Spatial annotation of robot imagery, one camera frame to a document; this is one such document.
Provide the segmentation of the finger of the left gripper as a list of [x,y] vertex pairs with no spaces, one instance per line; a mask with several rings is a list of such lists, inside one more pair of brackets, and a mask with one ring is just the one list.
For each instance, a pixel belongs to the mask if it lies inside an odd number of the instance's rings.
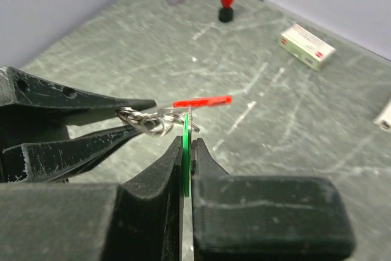
[[54,120],[106,120],[122,107],[154,108],[151,99],[116,98],[75,89],[13,67],[1,68],[1,111],[14,117]]
[[4,182],[55,182],[73,177],[93,169],[140,133],[122,126],[75,139],[15,145],[2,151]]

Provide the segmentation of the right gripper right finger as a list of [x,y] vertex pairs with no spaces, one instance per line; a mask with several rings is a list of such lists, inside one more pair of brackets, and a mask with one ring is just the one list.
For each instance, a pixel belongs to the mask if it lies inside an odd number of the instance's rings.
[[191,146],[196,260],[345,260],[356,238],[322,177],[230,175],[205,142]]

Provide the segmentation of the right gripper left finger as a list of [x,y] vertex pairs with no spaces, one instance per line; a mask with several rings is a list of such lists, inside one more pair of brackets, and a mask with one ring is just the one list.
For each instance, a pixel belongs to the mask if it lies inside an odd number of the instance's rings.
[[124,184],[1,185],[2,260],[180,260],[182,140]]

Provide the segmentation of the green capped silver key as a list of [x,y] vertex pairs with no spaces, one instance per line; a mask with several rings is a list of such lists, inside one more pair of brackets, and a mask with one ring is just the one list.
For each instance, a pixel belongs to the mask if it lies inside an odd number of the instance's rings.
[[184,224],[183,236],[185,251],[184,260],[194,260],[193,240],[192,240],[192,210],[191,210],[191,135],[192,135],[192,107],[185,109],[184,124],[182,133],[183,158],[181,162],[183,195],[184,195]]

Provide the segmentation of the red handled metal keyring holder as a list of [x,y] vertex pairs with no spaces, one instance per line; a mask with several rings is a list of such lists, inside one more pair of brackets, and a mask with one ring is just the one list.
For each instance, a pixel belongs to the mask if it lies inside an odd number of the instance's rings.
[[171,132],[175,125],[184,125],[185,115],[190,116],[193,110],[229,105],[231,102],[231,95],[192,98],[175,101],[153,112],[137,111],[129,106],[121,107],[116,110],[116,114],[124,124],[131,125],[142,133],[162,137]]

